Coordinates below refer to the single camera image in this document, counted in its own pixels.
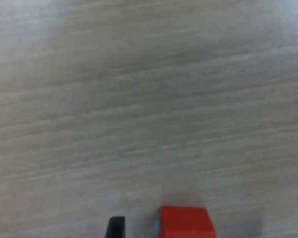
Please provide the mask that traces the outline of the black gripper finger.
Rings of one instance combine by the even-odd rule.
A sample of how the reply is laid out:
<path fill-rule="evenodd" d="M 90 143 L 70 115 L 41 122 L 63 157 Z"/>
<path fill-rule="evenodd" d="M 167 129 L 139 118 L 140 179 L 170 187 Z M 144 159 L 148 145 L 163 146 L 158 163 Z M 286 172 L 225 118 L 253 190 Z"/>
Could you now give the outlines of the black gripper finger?
<path fill-rule="evenodd" d="M 124 216 L 113 216 L 109 219 L 106 238 L 125 238 L 125 217 Z"/>

